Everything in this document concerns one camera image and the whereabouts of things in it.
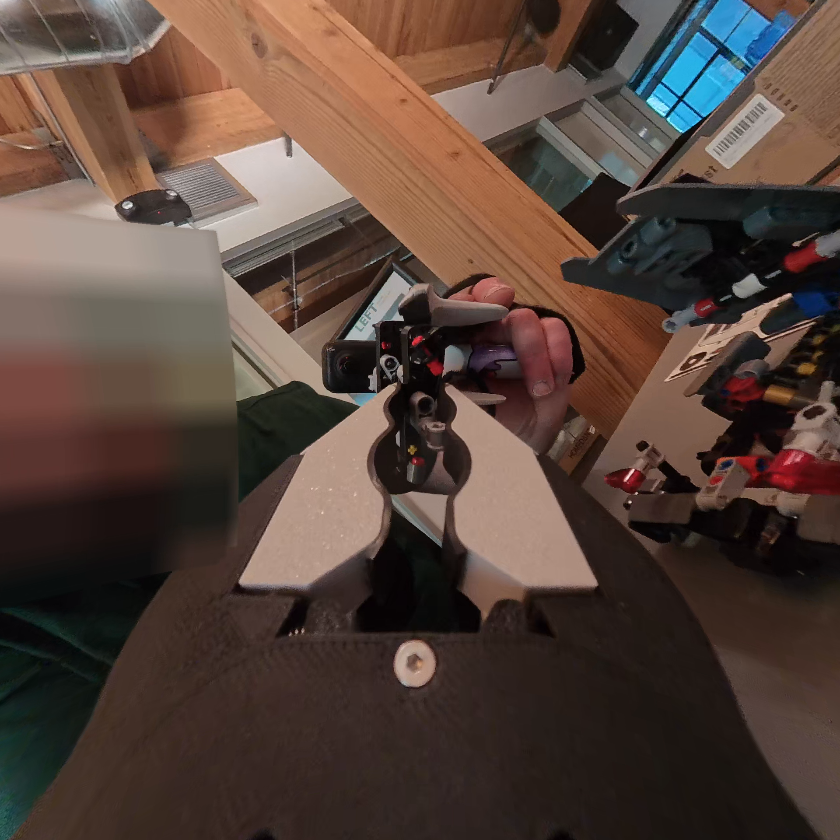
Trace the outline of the silver ventilation duct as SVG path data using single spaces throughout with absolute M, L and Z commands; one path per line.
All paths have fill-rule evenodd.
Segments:
M 146 1 L 2 1 L 1 75 L 128 65 L 170 27 Z

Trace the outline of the small white carton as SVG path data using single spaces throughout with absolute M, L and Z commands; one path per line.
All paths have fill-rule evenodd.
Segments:
M 576 416 L 563 425 L 548 457 L 571 476 L 600 437 L 599 430 L 584 416 Z

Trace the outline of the cardboard box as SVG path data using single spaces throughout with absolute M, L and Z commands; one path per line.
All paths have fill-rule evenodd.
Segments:
M 839 184 L 839 2 L 816 2 L 746 80 L 636 188 Z

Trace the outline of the person in green shirt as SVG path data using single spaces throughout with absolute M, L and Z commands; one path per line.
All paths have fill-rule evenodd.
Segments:
M 352 414 L 294 381 L 238 402 L 239 499 Z M 71 755 L 126 640 L 165 581 L 97 584 L 1 611 L 1 838 Z

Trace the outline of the small black grey lego assembly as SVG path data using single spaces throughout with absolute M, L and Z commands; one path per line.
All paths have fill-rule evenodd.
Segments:
M 387 391 L 391 426 L 374 450 L 374 467 L 394 496 L 417 491 L 450 496 L 462 467 L 446 393 L 442 328 L 383 321 L 376 326 L 377 390 Z

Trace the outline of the partly built lego vehicle model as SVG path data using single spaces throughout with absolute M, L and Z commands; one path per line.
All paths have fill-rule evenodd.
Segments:
M 574 283 L 663 309 L 669 334 L 733 323 L 783 296 L 785 315 L 812 320 L 771 343 L 742 333 L 684 378 L 685 397 L 727 426 L 696 454 L 701 477 L 643 439 L 604 475 L 635 533 L 708 539 L 770 574 L 838 561 L 838 208 L 837 187 L 682 176 L 622 197 L 627 224 L 595 257 L 563 264 Z

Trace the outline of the grey vent grille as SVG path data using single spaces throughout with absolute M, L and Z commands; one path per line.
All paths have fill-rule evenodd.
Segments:
M 170 189 L 189 206 L 188 221 L 195 228 L 256 208 L 257 199 L 214 158 L 157 172 L 158 183 Z

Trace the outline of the black speaker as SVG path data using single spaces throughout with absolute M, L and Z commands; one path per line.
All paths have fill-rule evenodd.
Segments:
M 577 40 L 570 61 L 583 78 L 593 81 L 614 68 L 638 29 L 638 21 L 618 2 L 603 2 Z

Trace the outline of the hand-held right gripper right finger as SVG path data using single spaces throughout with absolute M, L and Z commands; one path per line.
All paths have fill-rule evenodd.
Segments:
M 445 533 L 458 588 L 488 618 L 499 602 L 594 592 L 595 575 L 534 451 L 447 385 L 449 429 L 466 458 Z

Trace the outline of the black ceiling device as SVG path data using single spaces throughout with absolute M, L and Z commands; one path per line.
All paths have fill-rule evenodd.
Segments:
M 182 226 L 193 218 L 186 200 L 168 187 L 125 197 L 114 205 L 114 210 L 125 222 L 152 226 Z

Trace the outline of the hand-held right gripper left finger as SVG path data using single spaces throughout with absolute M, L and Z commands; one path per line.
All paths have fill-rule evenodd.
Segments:
M 257 528 L 238 585 L 314 599 L 365 599 L 370 562 L 390 528 L 392 504 L 374 452 L 389 431 L 388 392 L 364 406 L 288 384 L 238 404 L 240 494 L 288 466 L 278 500 Z

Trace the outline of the black framed tag sign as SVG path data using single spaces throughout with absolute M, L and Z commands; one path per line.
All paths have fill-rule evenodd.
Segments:
M 332 340 L 375 340 L 375 327 L 382 321 L 401 321 L 400 303 L 424 281 L 401 262 L 388 259 L 367 287 L 361 302 L 345 318 Z

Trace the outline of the printed instruction sheet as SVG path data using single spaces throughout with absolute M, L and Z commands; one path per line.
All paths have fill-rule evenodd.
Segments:
M 771 343 L 811 323 L 811 319 L 793 321 L 792 315 L 784 314 L 791 300 L 791 296 L 783 296 L 744 312 L 736 322 L 707 325 L 680 362 L 666 375 L 664 382 L 681 380 L 698 373 L 707 367 L 732 339 L 742 333 L 753 333 L 761 341 Z

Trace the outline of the person's left hand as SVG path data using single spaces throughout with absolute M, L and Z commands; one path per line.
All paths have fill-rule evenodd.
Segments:
M 508 309 L 503 320 L 479 328 L 472 343 L 511 346 L 521 378 L 498 380 L 485 374 L 483 385 L 463 384 L 469 390 L 504 395 L 505 401 L 496 406 L 496 420 L 536 454 L 547 454 L 560 434 L 571 400 L 574 342 L 569 327 L 560 318 L 519 306 L 515 290 L 494 276 L 471 276 L 448 295 Z

